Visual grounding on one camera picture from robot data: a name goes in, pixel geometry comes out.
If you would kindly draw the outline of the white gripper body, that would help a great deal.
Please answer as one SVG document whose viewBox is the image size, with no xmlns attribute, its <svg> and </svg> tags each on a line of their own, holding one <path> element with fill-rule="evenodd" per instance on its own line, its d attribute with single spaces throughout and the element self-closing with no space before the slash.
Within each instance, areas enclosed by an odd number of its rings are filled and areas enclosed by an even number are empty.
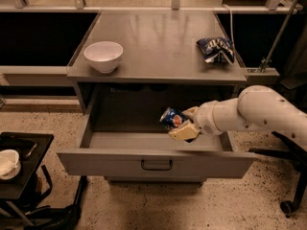
<svg viewBox="0 0 307 230">
<path fill-rule="evenodd" d="M 218 103 L 217 101 L 203 103 L 196 109 L 193 116 L 193 122 L 196 125 L 196 127 L 200 130 L 201 134 L 204 135 L 222 134 L 222 132 L 218 129 L 213 116 L 214 107 L 217 103 Z"/>
</svg>

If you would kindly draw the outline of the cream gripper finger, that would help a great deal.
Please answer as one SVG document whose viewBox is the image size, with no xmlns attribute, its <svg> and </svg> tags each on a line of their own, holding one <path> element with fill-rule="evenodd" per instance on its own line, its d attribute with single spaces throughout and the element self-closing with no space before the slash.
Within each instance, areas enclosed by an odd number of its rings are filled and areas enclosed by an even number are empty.
<svg viewBox="0 0 307 230">
<path fill-rule="evenodd" d="M 187 118 L 189 118 L 191 121 L 193 121 L 194 118 L 195 118 L 195 115 L 196 115 L 198 109 L 199 109 L 199 108 L 198 108 L 197 106 L 193 106 L 193 107 L 190 107 L 190 108 L 184 110 L 184 111 L 183 111 L 183 114 L 184 114 Z"/>
<path fill-rule="evenodd" d="M 191 121 L 186 121 L 170 130 L 168 134 L 175 140 L 192 140 L 198 137 L 200 130 Z"/>
</svg>

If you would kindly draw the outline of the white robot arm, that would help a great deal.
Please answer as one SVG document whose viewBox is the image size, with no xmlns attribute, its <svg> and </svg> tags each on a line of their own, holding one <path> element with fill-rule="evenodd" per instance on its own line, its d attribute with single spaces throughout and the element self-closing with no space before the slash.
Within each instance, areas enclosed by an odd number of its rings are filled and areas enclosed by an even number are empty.
<svg viewBox="0 0 307 230">
<path fill-rule="evenodd" d="M 307 114 L 267 86 L 253 85 L 237 98 L 203 103 L 183 114 L 189 120 L 169 131 L 175 140 L 226 131 L 275 131 L 307 150 Z"/>
</svg>

